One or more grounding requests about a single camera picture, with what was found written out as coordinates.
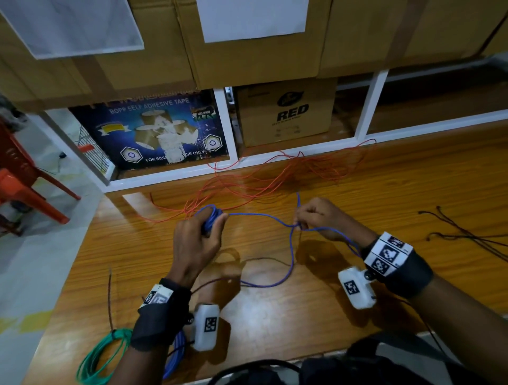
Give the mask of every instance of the person's left hand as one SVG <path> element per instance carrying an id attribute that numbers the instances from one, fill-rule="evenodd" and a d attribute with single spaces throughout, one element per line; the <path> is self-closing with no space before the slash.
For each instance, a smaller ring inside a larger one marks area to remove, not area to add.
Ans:
<path id="1" fill-rule="evenodd" d="M 191 288 L 199 273 L 212 261 L 220 250 L 220 238 L 228 219 L 221 214 L 213 223 L 210 237 L 201 233 L 201 226 L 212 213 L 207 207 L 190 219 L 176 224 L 173 233 L 173 266 L 166 278 Z"/>

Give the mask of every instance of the green wire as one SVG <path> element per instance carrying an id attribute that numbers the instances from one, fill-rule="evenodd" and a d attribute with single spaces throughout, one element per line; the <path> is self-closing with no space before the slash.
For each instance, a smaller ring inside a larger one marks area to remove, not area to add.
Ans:
<path id="1" fill-rule="evenodd" d="M 132 337 L 132 329 L 119 329 L 115 330 L 114 334 L 109 333 L 106 337 L 104 337 L 88 355 L 85 357 L 83 362 L 79 365 L 78 371 L 76 372 L 76 380 L 83 385 L 105 385 L 110 380 L 113 372 L 109 376 L 103 377 L 100 376 L 100 372 L 104 370 L 106 366 L 116 357 L 118 352 L 122 350 L 121 356 L 125 354 L 125 351 L 129 347 L 131 343 Z M 110 343 L 115 340 L 121 340 L 120 346 L 116 350 L 116 352 L 110 357 L 110 359 L 97 370 L 97 363 L 99 363 L 99 358 L 101 357 L 102 352 Z"/>

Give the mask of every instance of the paper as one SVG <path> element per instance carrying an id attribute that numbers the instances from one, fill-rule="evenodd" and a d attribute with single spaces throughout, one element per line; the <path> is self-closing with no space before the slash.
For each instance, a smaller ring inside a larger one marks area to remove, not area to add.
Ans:
<path id="1" fill-rule="evenodd" d="M 144 49 L 127 0 L 0 0 L 36 59 Z"/>
<path id="2" fill-rule="evenodd" d="M 197 0 L 205 43 L 305 31 L 308 0 Z"/>

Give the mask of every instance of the brown cardboard box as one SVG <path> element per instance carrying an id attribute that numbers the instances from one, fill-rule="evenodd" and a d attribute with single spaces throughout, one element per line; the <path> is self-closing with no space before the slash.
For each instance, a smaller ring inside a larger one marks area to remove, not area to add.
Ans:
<path id="1" fill-rule="evenodd" d="M 331 0 L 310 0 L 305 32 L 205 43 L 196 0 L 174 0 L 198 89 L 315 77 Z"/>
<path id="2" fill-rule="evenodd" d="M 499 30 L 493 36 L 487 47 L 483 50 L 483 55 L 493 55 L 494 53 L 508 51 L 508 22 L 505 20 Z"/>
<path id="3" fill-rule="evenodd" d="M 246 147 L 328 131 L 337 78 L 299 79 L 235 89 Z"/>
<path id="4" fill-rule="evenodd" d="M 0 92 L 37 112 L 196 89 L 170 1 L 132 0 L 142 51 L 35 60 L 0 16 Z"/>
<path id="5" fill-rule="evenodd" d="M 333 0 L 318 77 L 471 56 L 508 0 Z"/>

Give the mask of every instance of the white camera device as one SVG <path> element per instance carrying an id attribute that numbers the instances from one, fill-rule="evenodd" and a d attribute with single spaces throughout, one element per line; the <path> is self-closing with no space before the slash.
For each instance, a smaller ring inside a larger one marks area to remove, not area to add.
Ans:
<path id="1" fill-rule="evenodd" d="M 360 271 L 353 266 L 339 272 L 339 281 L 355 309 L 368 309 L 376 303 L 376 296 L 370 287 L 374 275 L 368 271 Z"/>
<path id="2" fill-rule="evenodd" d="M 197 351 L 208 351 L 215 347 L 219 326 L 219 305 L 199 304 L 194 310 L 194 322 L 191 324 L 192 347 Z"/>

